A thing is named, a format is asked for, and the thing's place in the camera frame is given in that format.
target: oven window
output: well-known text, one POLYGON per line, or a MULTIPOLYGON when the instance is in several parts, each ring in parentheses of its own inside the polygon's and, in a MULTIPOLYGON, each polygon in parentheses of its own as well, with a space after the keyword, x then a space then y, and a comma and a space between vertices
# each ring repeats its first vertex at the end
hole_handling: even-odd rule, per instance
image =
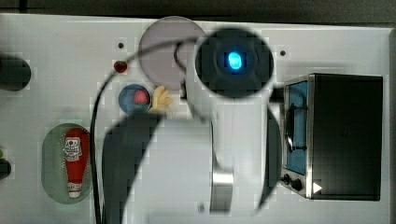
POLYGON ((306 114, 307 114, 307 81, 289 85, 289 104, 288 108, 292 110, 290 113, 293 118, 292 127, 292 144, 287 149, 287 165, 286 168, 301 175, 305 175, 306 166, 306 114))

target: yellow object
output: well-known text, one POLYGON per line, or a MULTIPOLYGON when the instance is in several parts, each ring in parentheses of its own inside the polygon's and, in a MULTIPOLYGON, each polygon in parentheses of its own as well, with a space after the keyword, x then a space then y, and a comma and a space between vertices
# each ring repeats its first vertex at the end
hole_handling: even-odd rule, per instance
POLYGON ((168 106, 172 104, 172 98, 168 97, 169 91, 164 86, 159 86, 155 89, 152 95, 152 104, 149 113, 162 113, 165 114, 168 106))

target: red button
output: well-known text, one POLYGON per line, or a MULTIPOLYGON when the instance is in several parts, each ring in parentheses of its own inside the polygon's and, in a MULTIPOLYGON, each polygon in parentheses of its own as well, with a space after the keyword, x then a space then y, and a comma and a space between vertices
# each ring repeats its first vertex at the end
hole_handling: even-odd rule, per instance
POLYGON ((128 64, 124 61, 116 61, 114 63, 114 69, 118 72, 118 73, 123 73, 126 71, 126 69, 128 68, 128 64))

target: blue light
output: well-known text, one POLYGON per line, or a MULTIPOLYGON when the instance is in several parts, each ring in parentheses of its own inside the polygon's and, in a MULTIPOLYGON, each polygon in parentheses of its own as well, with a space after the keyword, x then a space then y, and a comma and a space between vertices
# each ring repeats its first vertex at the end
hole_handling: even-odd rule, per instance
POLYGON ((233 70, 238 70, 242 67, 242 58, 237 52, 231 52, 228 55, 228 63, 233 70))

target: blue bowl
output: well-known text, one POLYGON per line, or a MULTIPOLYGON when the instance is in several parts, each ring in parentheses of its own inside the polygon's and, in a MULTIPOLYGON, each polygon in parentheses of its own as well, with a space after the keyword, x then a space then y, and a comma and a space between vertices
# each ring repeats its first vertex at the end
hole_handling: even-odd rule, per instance
POLYGON ((134 112, 146 112, 149 110, 151 106, 151 97, 149 95, 148 90, 143 86, 138 84, 131 84, 126 86, 119 95, 119 105, 125 114, 130 115, 134 112), (138 90, 145 91, 148 95, 148 105, 136 105, 134 104, 134 93, 138 90))

